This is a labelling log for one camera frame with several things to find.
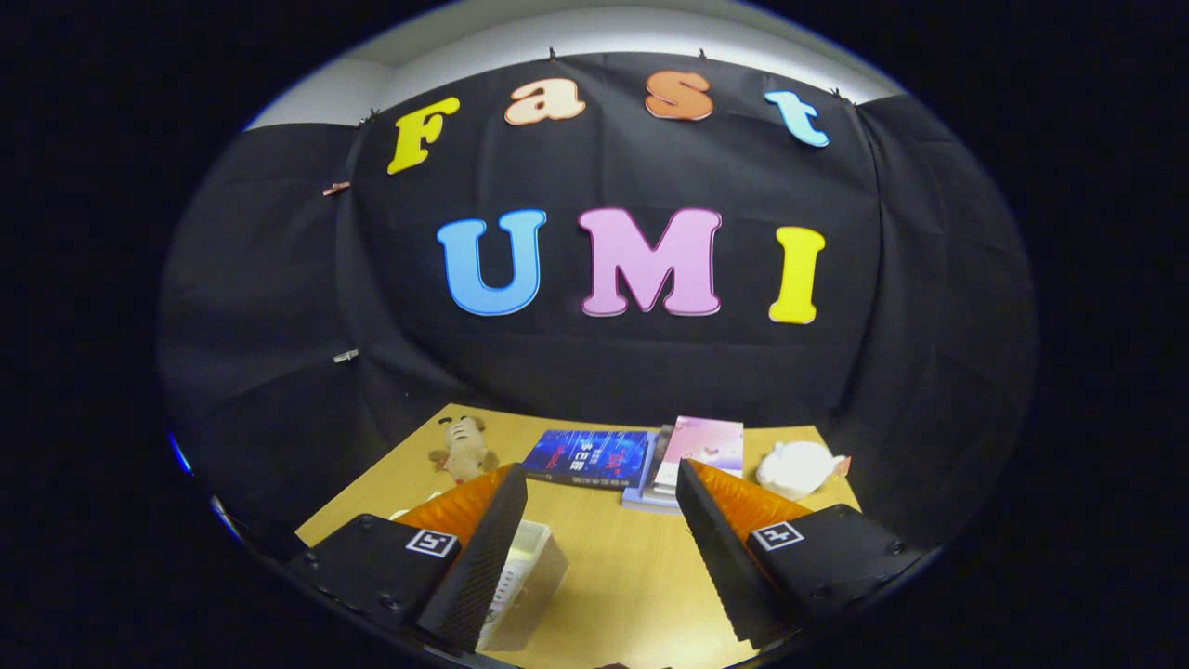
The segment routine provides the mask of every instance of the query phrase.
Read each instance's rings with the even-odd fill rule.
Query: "black fabric backdrop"
[[[713,114],[653,118],[659,70],[711,82]],[[509,94],[578,83],[586,109],[510,126]],[[807,146],[763,99],[812,105]],[[457,96],[429,158],[386,173],[395,120]],[[334,197],[321,190],[351,181]],[[590,317],[590,238],[578,215],[625,208],[655,244],[705,207],[722,309]],[[484,317],[452,301],[442,225],[480,217],[484,279],[511,278],[498,216],[546,210],[541,286]],[[825,236],[817,318],[775,323],[775,229]],[[161,366],[175,433],[225,504],[276,554],[338,490],[447,402],[659,425],[677,415],[751,427],[817,424],[855,456],[864,511],[906,538],[951,537],[989,492],[1023,418],[1034,307],[1012,216],[945,127],[908,96],[861,106],[800,82],[682,56],[523,63],[383,111],[360,127],[243,133],[178,228],[163,288]],[[358,349],[351,364],[336,354]]]

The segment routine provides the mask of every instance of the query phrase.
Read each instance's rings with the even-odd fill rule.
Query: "pink letter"
[[[674,315],[718,313],[722,301],[715,295],[713,245],[722,223],[717,212],[680,209],[669,219],[656,248],[649,248],[628,212],[604,208],[584,213],[578,226],[591,234],[594,278],[583,311],[605,316],[628,310],[616,280],[618,271],[644,313],[656,303],[669,273],[673,290],[665,298],[666,310]]]

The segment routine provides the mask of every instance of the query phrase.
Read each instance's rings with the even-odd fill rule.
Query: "brown plush toy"
[[[487,444],[479,433],[484,429],[482,419],[464,416],[453,425],[446,428],[446,449],[430,452],[436,472],[448,472],[454,484],[461,486],[477,479],[485,472],[499,467],[499,459],[487,450]]]

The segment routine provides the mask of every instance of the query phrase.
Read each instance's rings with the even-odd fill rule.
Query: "pink book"
[[[692,457],[716,469],[743,478],[743,424],[709,418],[678,417],[673,424],[665,460],[656,472],[656,485],[677,486],[681,459]]]

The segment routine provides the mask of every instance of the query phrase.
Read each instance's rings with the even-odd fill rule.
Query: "plush animal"
[[[797,501],[822,487],[831,475],[845,476],[850,459],[833,456],[816,442],[776,443],[760,462],[756,481],[778,496]]]
[[[499,467],[499,459],[487,449],[487,444],[480,435],[484,428],[482,419],[470,416],[464,416],[457,423],[448,424],[446,427],[446,450],[435,450],[429,454],[429,460],[435,463],[434,469],[448,472],[454,478],[454,484],[461,486],[483,473],[492,472]]]

